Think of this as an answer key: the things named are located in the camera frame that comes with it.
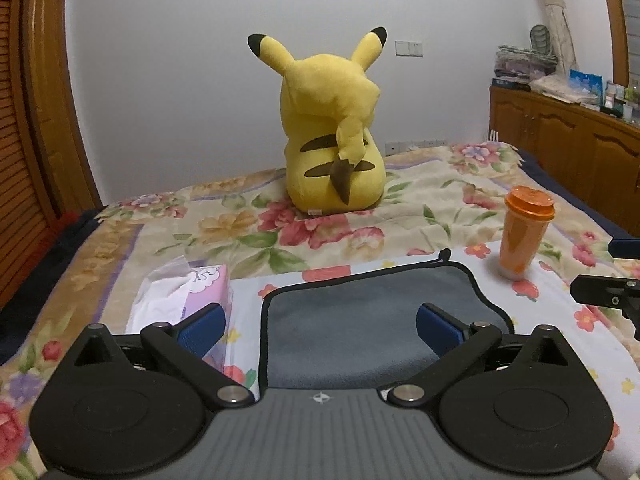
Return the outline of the purple and grey towel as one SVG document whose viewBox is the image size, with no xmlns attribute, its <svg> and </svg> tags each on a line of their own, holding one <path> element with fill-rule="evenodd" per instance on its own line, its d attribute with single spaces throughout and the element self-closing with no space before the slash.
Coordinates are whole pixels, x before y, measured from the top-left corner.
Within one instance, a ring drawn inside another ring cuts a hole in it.
<svg viewBox="0 0 640 480">
<path fill-rule="evenodd" d="M 484 321 L 514 332 L 471 270 L 443 249 L 433 262 L 399 271 L 270 292 L 260 314 L 259 389 L 384 388 L 419 373 L 438 360 L 416 332 L 427 302 L 464 325 Z"/>
</svg>

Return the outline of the white fruit print cloth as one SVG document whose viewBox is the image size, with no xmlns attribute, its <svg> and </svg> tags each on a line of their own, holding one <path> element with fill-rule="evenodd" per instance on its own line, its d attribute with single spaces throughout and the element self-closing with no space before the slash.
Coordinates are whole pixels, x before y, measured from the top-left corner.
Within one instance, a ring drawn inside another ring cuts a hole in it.
<svg viewBox="0 0 640 480">
<path fill-rule="evenodd" d="M 411 263 L 433 262 L 433 255 L 402 257 L 395 261 L 375 261 L 304 272 L 238 278 L 229 282 L 231 311 L 227 333 L 206 361 L 257 390 L 259 309 L 264 297 L 278 288 L 302 283 L 324 282 L 329 278 L 361 278 L 368 271 L 399 271 Z M 548 322 L 558 326 L 577 351 L 589 373 L 602 389 L 614 415 L 614 432 L 606 448 L 608 469 L 623 470 L 639 461 L 639 369 L 629 352 L 630 345 L 617 338 L 613 322 L 597 308 L 578 304 L 570 298 L 568 285 L 540 260 L 525 274 L 524 284 L 503 278 L 490 266 L 497 261 L 454 251 L 452 260 L 471 270 L 480 291 L 506 311 L 519 334 Z"/>
</svg>

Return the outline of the purple tissue box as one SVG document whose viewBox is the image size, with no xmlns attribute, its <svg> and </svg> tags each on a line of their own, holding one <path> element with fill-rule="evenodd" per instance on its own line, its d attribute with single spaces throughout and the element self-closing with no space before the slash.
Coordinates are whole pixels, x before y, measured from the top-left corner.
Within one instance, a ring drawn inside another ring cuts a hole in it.
<svg viewBox="0 0 640 480">
<path fill-rule="evenodd" d="M 222 370 L 232 313 L 232 289 L 224 264 L 191 266 L 186 258 L 178 257 L 152 271 L 138 290 L 125 332 L 140 333 L 142 328 L 154 322 L 176 325 L 208 304 L 221 305 L 226 315 L 226 328 L 203 360 L 216 370 Z"/>
</svg>

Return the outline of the wooden cabinet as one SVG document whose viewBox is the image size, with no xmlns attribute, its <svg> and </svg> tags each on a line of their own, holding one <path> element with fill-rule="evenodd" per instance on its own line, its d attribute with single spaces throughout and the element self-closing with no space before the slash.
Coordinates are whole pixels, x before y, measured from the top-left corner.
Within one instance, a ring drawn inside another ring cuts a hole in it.
<svg viewBox="0 0 640 480">
<path fill-rule="evenodd" d="M 576 104 L 492 86 L 489 125 L 574 197 L 639 234 L 639 129 Z"/>
</svg>

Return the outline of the orange lidded plastic cup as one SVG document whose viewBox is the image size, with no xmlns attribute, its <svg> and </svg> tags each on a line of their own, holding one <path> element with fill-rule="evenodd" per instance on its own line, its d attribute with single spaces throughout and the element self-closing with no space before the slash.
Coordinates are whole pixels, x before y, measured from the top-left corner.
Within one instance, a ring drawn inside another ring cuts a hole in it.
<svg viewBox="0 0 640 480">
<path fill-rule="evenodd" d="M 499 268 L 510 280 L 520 280 L 526 273 L 555 217 L 554 200 L 546 192 L 517 185 L 504 199 Z"/>
</svg>

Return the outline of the floral bed sheet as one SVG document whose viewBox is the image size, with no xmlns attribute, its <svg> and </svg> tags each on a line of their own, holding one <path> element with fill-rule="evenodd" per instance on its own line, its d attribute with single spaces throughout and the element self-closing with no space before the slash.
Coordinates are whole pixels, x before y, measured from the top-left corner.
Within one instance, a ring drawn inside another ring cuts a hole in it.
<svg viewBox="0 0 640 480">
<path fill-rule="evenodd" d="M 122 330 L 143 279 L 170 260 L 224 264 L 237 280 L 436 255 L 444 248 L 483 259 L 497 252 L 504 196 L 517 185 L 554 198 L 555 218 L 535 260 L 565 284 L 579 274 L 638 278 L 638 263 L 608 254 L 608 242 L 627 232 L 571 196 L 532 155 L 505 143 L 392 157 L 382 202 L 363 212 L 307 218 L 286 197 L 283 172 L 268 170 L 141 195 L 73 218 L 1 312 L 2 477 L 42 474 L 27 429 L 36 397 L 82 328 L 101 322 Z M 639 368 L 630 322 L 597 309 L 630 345 Z"/>
</svg>

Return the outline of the blue picture card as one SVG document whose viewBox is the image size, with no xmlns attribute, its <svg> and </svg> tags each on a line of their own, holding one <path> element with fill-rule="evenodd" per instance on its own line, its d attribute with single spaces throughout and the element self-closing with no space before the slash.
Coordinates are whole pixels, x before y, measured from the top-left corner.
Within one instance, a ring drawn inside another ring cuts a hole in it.
<svg viewBox="0 0 640 480">
<path fill-rule="evenodd" d="M 570 70 L 568 84 L 579 95 L 583 103 L 600 106 L 603 98 L 603 78 L 580 70 Z"/>
</svg>

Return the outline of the stack of folded items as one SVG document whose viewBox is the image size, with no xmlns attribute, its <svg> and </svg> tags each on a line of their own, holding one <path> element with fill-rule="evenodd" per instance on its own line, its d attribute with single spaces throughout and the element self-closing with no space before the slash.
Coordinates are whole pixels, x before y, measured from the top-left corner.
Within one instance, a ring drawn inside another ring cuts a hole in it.
<svg viewBox="0 0 640 480">
<path fill-rule="evenodd" d="M 558 65 L 549 29 L 535 25 L 529 31 L 529 48 L 512 46 L 498 47 L 495 58 L 495 87 L 529 91 L 529 84 L 539 78 L 551 75 Z"/>
</svg>

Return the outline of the yellow Pikachu plush toy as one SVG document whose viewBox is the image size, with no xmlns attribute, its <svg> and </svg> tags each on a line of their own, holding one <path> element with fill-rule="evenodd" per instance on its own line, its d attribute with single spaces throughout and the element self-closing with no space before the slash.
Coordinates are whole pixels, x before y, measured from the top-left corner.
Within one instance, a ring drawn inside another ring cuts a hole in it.
<svg viewBox="0 0 640 480">
<path fill-rule="evenodd" d="M 304 214 L 368 209 L 384 194 L 384 160 L 370 131 L 381 90 L 367 69 L 386 39 L 386 29 L 375 27 L 349 58 L 294 58 L 270 36 L 247 38 L 256 58 L 282 77 L 286 192 Z"/>
</svg>

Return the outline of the wooden headboard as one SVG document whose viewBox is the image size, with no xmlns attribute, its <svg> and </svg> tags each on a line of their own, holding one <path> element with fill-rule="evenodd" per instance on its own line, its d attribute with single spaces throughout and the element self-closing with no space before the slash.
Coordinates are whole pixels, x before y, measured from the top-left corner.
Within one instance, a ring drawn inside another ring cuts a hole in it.
<svg viewBox="0 0 640 480">
<path fill-rule="evenodd" d="M 1 301 L 101 200 L 68 67 L 65 0 L 1 0 Z"/>
</svg>

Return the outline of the beige curtain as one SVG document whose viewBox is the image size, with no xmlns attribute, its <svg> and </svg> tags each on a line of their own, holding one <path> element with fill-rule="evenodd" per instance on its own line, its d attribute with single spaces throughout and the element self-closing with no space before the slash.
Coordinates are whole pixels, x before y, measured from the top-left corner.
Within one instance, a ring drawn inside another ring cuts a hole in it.
<svg viewBox="0 0 640 480">
<path fill-rule="evenodd" d="M 565 0 L 542 0 L 548 18 L 552 48 L 558 59 L 558 72 L 568 76 L 578 69 L 574 41 L 566 15 Z"/>
</svg>

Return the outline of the white wall socket strip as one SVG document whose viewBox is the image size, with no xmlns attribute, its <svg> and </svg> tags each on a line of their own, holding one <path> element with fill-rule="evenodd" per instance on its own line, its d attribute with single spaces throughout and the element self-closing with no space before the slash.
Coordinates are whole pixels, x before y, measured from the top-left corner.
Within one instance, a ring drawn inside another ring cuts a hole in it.
<svg viewBox="0 0 640 480">
<path fill-rule="evenodd" d="M 393 141 L 387 142 L 384 146 L 386 156 L 392 156 L 405 152 L 422 150 L 422 148 L 439 148 L 447 144 L 446 140 L 416 140 L 416 141 Z"/>
</svg>

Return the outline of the white wall switch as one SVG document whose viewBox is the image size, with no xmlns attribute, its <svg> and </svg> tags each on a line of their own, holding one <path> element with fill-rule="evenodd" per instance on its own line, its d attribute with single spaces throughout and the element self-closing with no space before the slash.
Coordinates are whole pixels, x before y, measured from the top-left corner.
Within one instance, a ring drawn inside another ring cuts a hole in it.
<svg viewBox="0 0 640 480">
<path fill-rule="evenodd" d="M 402 58 L 422 58 L 423 44 L 419 41 L 396 40 L 395 54 Z"/>
</svg>

